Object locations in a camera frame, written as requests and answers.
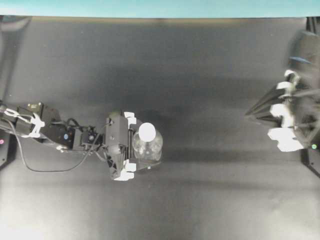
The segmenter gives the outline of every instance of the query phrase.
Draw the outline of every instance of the cable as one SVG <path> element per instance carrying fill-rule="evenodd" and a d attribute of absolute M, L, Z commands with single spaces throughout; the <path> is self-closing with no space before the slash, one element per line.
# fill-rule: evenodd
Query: cable
<path fill-rule="evenodd" d="M 26 166 L 27 169 L 29 169 L 30 171 L 32 172 L 37 172 L 37 173 L 65 173 L 65 172 L 68 172 L 68 171 L 71 171 L 77 167 L 79 167 L 81 164 L 83 164 L 85 162 L 85 160 L 88 158 L 90 152 L 94 149 L 94 145 L 96 143 L 96 141 L 98 140 L 99 136 L 101 135 L 100 133 L 98 133 L 91 145 L 91 148 L 86 152 L 85 156 L 83 157 L 83 159 L 78 162 L 75 166 L 73 167 L 70 167 L 70 168 L 67 168 L 67 169 L 64 169 L 64 170 L 37 170 L 37 169 L 33 169 L 31 167 L 28 166 L 26 160 L 25 160 L 25 157 L 24 157 L 24 153 L 23 153 L 23 149 L 22 149 L 22 145 L 21 145 L 21 142 L 20 142 L 20 139 L 17 135 L 17 132 L 16 132 L 16 128 L 15 126 L 12 124 L 11 121 L 3 118 L 3 120 L 7 121 L 9 123 L 9 125 L 11 126 L 11 129 L 13 131 L 13 134 L 17 140 L 17 143 L 18 143 L 18 146 L 19 146 L 19 150 L 20 150 L 20 155 L 21 155 L 21 159 L 22 159 L 22 162 L 23 164 Z"/>

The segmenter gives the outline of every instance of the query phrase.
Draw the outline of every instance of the clear plastic bottle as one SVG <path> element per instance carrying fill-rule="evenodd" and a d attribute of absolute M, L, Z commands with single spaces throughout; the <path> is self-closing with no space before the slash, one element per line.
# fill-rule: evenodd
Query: clear plastic bottle
<path fill-rule="evenodd" d="M 158 161 L 161 158 L 163 138 L 155 127 L 145 122 L 133 135 L 132 147 L 137 159 L 148 159 Z"/>

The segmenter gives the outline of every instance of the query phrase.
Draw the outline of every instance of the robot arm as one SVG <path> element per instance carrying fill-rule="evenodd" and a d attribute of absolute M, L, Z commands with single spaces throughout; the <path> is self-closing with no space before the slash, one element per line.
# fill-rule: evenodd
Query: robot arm
<path fill-rule="evenodd" d="M 30 138 L 43 145 L 56 148 L 61 153 L 82 154 L 81 162 L 66 170 L 48 172 L 66 172 L 79 166 L 92 154 L 106 162 L 110 177 L 117 181 L 134 178 L 134 172 L 158 165 L 159 160 L 135 157 L 133 136 L 143 123 L 135 118 L 133 112 L 112 113 L 106 119 L 103 129 L 98 133 L 94 126 L 80 126 L 73 118 L 62 121 L 59 112 L 43 103 L 29 103 L 27 108 L 0 105 L 0 129 L 16 137 Z M 76 130 L 81 133 L 77 149 L 74 147 Z M 34 170 L 25 163 L 28 169 Z"/>

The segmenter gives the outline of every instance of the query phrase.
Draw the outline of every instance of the white bracket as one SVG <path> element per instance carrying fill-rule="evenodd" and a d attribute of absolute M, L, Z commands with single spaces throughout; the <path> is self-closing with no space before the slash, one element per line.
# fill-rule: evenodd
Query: white bracket
<path fill-rule="evenodd" d="M 26 122 L 27 124 L 34 125 L 32 132 L 30 132 L 28 135 L 22 135 L 23 138 L 39 138 L 40 137 L 40 129 L 45 126 L 45 122 L 41 121 L 38 114 L 33 113 L 33 116 L 30 116 L 30 120 L 24 118 L 23 116 L 20 115 L 20 113 L 10 108 L 7 108 L 4 111 L 4 114 L 6 114 L 9 117 L 18 118 Z"/>

